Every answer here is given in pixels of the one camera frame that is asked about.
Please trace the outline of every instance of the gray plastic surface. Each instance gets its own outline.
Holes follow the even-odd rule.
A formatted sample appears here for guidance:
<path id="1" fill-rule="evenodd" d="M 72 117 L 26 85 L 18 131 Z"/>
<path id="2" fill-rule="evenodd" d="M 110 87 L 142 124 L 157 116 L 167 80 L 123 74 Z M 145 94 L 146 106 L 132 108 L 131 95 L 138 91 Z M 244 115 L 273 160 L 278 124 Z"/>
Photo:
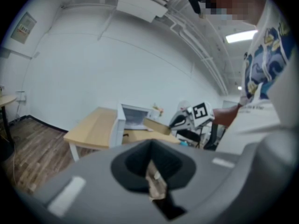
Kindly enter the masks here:
<path id="1" fill-rule="evenodd" d="M 256 145 L 248 145 L 241 158 L 234 154 L 222 154 L 163 142 L 171 148 L 182 152 L 196 162 L 197 171 L 188 185 L 171 192 L 174 203 L 187 210 L 187 214 L 173 220 L 183 220 L 205 204 L 203 212 L 214 212 L 217 201 L 221 208 L 228 207 L 232 198 L 237 196 L 250 167 Z M 86 186 L 74 204 L 66 213 L 64 220 L 69 223 L 167 223 L 164 215 L 150 202 L 147 194 L 125 190 L 112 176 L 110 166 L 115 156 L 138 145 L 139 142 L 116 147 L 107 151 L 93 153 L 70 165 L 66 170 L 49 180 L 34 196 L 43 204 L 49 201 L 68 183 L 74 175 L 86 180 Z M 227 168 L 212 163 L 215 158 L 238 163 L 236 168 Z M 230 177 L 234 188 L 223 189 Z"/>

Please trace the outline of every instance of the white strip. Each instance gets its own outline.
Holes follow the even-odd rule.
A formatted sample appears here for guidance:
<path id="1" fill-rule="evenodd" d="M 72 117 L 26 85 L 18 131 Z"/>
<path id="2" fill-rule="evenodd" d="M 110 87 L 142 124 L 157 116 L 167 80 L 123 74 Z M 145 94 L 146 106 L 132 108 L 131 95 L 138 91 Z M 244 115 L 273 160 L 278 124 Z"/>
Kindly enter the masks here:
<path id="1" fill-rule="evenodd" d="M 221 158 L 214 158 L 212 160 L 212 163 L 220 165 L 220 166 L 224 166 L 224 167 L 227 167 L 227 168 L 234 168 L 235 167 L 234 163 L 226 161 L 226 160 L 221 159 Z"/>
<path id="2" fill-rule="evenodd" d="M 76 197 L 82 191 L 86 181 L 82 177 L 72 177 L 71 182 L 62 192 L 49 204 L 48 211 L 57 217 L 63 217 Z"/>

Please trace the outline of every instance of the person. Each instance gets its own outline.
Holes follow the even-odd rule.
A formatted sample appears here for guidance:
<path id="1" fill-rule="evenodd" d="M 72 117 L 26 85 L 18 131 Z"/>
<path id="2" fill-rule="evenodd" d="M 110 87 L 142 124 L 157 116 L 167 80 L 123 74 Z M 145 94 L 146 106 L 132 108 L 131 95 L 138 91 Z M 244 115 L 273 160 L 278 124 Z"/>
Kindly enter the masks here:
<path id="1" fill-rule="evenodd" d="M 247 144 L 259 142 L 282 127 L 267 92 L 298 51 L 291 30 L 271 0 L 211 0 L 211 3 L 258 30 L 244 56 L 239 104 L 214 109 L 214 123 L 228 126 L 216 151 L 241 154 Z"/>

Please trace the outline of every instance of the ceiling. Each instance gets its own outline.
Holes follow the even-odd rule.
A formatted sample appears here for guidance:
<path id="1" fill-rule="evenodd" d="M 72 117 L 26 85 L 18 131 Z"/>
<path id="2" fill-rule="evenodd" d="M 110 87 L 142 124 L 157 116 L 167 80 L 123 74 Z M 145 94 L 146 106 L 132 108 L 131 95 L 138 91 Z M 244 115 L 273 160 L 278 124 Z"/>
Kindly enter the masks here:
<path id="1" fill-rule="evenodd" d="M 116 7 L 117 0 L 61 0 L 62 7 L 97 5 Z M 243 55 L 250 41 L 228 44 L 225 36 L 236 32 L 255 29 L 241 21 L 224 21 L 222 15 L 210 15 L 201 8 L 206 17 L 201 19 L 193 12 L 188 0 L 160 0 L 168 12 L 158 21 L 172 28 L 199 55 L 199 59 L 208 67 L 223 94 L 239 92 L 241 85 Z"/>

